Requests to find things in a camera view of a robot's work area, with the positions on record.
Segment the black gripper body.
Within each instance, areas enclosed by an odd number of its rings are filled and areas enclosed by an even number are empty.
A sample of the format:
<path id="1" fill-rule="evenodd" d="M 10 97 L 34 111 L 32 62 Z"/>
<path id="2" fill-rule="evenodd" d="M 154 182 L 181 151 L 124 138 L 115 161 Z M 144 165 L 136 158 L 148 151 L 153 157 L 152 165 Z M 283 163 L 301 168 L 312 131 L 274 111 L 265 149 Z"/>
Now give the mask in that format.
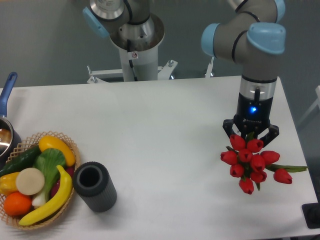
<path id="1" fill-rule="evenodd" d="M 241 135 L 244 136 L 253 132 L 259 135 L 269 127 L 272 103 L 272 97 L 254 101 L 239 93 L 233 121 Z"/>

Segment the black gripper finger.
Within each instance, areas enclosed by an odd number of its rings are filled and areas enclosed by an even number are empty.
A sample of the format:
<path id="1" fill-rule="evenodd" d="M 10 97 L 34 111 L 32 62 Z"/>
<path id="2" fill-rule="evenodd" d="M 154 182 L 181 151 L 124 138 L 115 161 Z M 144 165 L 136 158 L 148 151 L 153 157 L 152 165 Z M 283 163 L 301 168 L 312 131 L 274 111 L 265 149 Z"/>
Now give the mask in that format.
<path id="1" fill-rule="evenodd" d="M 237 128 L 237 132 L 235 132 L 233 129 L 234 125 Z M 235 121 L 234 119 L 225 119 L 223 121 L 222 128 L 224 129 L 226 135 L 229 138 L 231 137 L 231 135 L 238 135 L 240 137 L 242 136 L 242 133 L 240 131 L 240 129 L 241 129 L 240 124 L 237 121 Z"/>
<path id="2" fill-rule="evenodd" d="M 271 124 L 268 127 L 268 133 L 260 138 L 263 142 L 264 146 L 267 146 L 270 142 L 272 142 L 276 137 L 279 136 L 279 127 L 277 125 Z"/>

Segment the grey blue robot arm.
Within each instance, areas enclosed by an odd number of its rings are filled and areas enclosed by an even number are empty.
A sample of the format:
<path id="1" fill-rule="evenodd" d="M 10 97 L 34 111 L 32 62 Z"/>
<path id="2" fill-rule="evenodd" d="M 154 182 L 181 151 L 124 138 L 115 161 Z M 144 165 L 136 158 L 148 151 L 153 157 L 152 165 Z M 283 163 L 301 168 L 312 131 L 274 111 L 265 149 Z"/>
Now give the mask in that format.
<path id="1" fill-rule="evenodd" d="M 268 145 L 279 135 L 270 122 L 278 79 L 277 57 L 285 50 L 286 30 L 279 24 L 286 7 L 282 0 L 231 0 L 236 16 L 226 24 L 208 25 L 202 51 L 212 58 L 242 66 L 236 114 L 223 122 L 228 136 L 237 127 L 242 138 Z M 126 82 L 159 80 L 158 47 L 165 29 L 147 0 L 91 0 L 82 11 L 88 26 L 118 48 Z"/>

